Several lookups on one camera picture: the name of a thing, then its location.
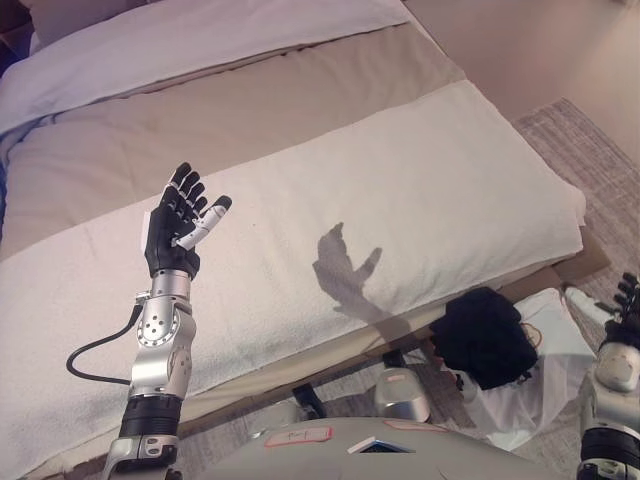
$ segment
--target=robotic arm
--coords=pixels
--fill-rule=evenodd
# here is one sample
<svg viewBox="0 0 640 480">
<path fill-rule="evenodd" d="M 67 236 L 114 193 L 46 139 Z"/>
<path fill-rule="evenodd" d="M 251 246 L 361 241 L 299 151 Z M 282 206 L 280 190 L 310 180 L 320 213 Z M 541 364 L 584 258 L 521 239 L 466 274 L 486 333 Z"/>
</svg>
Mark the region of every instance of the robotic arm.
<svg viewBox="0 0 640 480">
<path fill-rule="evenodd" d="M 136 478 L 141 474 L 154 479 L 181 478 L 169 467 L 176 460 L 180 409 L 191 376 L 196 324 L 189 294 L 200 267 L 195 246 L 231 207 L 231 199 L 222 196 L 204 210 L 207 200 L 199 179 L 188 163 L 180 165 L 143 232 L 151 289 L 136 297 L 136 304 L 142 307 L 137 324 L 138 355 L 104 480 L 132 474 Z"/>
<path fill-rule="evenodd" d="M 585 380 L 578 480 L 640 480 L 640 285 L 625 274 L 618 288 L 622 294 L 614 298 L 622 309 L 609 313 L 607 336 Z M 579 290 L 566 293 L 584 313 L 603 318 L 602 305 Z"/>
</svg>

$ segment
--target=black cloth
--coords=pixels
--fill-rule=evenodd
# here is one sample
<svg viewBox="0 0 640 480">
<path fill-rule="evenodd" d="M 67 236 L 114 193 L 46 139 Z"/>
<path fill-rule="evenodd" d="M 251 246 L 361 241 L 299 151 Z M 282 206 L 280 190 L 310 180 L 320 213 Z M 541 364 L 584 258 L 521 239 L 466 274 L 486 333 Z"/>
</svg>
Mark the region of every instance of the black cloth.
<svg viewBox="0 0 640 480">
<path fill-rule="evenodd" d="M 490 288 L 477 288 L 447 303 L 430 325 L 435 353 L 488 390 L 517 380 L 538 360 L 520 326 L 520 312 Z"/>
</svg>

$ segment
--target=black wire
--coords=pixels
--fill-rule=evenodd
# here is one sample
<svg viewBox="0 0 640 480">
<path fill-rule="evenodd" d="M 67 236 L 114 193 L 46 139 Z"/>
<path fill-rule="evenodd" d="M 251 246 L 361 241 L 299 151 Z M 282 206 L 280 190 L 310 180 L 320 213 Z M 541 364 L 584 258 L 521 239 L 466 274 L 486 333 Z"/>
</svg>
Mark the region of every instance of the black wire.
<svg viewBox="0 0 640 480">
<path fill-rule="evenodd" d="M 125 380 L 124 378 L 113 378 L 113 377 L 102 377 L 100 375 L 91 375 L 90 373 L 84 373 L 78 370 L 73 366 L 73 362 L 75 359 L 86 352 L 87 350 L 91 350 L 92 348 L 99 347 L 100 345 L 104 345 L 105 343 L 112 342 L 113 340 L 120 338 L 122 335 L 127 333 L 133 326 L 136 324 L 136 320 L 140 316 L 142 312 L 142 305 L 135 305 L 133 307 L 133 311 L 131 312 L 131 318 L 129 322 L 124 326 L 124 328 L 113 335 L 109 335 L 108 337 L 104 337 L 100 340 L 96 340 L 95 342 L 91 342 L 84 347 L 80 347 L 67 358 L 67 370 L 76 377 L 84 378 L 85 380 L 93 380 L 96 382 L 108 382 L 108 383 L 119 383 L 121 385 L 129 385 L 131 383 L 130 380 Z"/>
</svg>

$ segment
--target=gray carpet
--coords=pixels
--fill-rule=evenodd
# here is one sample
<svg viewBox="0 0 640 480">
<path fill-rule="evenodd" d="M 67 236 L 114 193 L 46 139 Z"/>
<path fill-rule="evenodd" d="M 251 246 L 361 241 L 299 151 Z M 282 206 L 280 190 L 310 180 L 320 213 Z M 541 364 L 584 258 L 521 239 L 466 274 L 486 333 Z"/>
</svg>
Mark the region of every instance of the gray carpet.
<svg viewBox="0 0 640 480">
<path fill-rule="evenodd" d="M 611 268 L 581 285 L 610 299 L 623 271 L 640 271 L 640 172 L 638 167 L 569 101 L 561 100 L 515 122 L 515 128 L 560 176 L 587 196 L 587 223 L 612 261 Z M 595 348 L 602 328 L 575 316 L 587 342 Z M 458 392 L 420 349 L 406 354 L 423 381 L 432 421 L 477 436 Z M 330 416 L 372 416 L 372 387 L 383 366 L 371 362 L 316 386 Z M 177 467 L 192 479 L 248 440 L 248 428 L 264 405 L 237 412 L 183 440 Z M 543 433 L 514 453 L 574 478 L 579 463 L 578 405 L 572 402 Z"/>
</svg>

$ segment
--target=beige blanket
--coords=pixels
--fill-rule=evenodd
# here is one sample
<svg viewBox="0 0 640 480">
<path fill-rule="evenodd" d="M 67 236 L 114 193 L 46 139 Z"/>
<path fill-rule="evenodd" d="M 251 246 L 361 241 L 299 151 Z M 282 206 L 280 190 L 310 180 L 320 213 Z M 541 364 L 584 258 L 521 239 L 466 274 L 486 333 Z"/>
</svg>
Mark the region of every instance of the beige blanket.
<svg viewBox="0 0 640 480">
<path fill-rule="evenodd" d="M 0 259 L 154 195 L 183 160 L 210 174 L 462 78 L 406 24 L 56 115 L 9 152 Z"/>
</svg>

